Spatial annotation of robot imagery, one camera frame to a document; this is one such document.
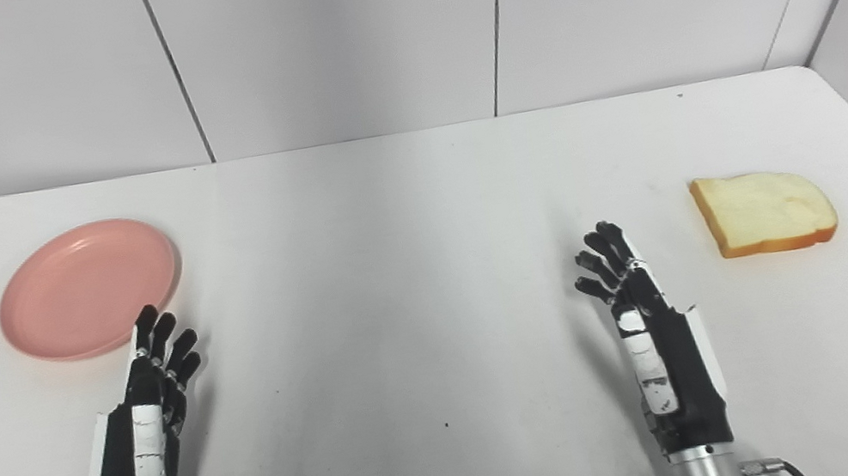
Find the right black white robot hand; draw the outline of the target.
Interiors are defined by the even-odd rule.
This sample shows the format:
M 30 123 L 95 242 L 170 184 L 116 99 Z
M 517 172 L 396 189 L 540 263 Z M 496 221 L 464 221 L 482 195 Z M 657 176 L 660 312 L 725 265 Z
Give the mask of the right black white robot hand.
M 662 452 L 734 441 L 728 405 L 688 315 L 671 305 L 620 226 L 605 221 L 575 257 L 576 290 L 606 303 Z

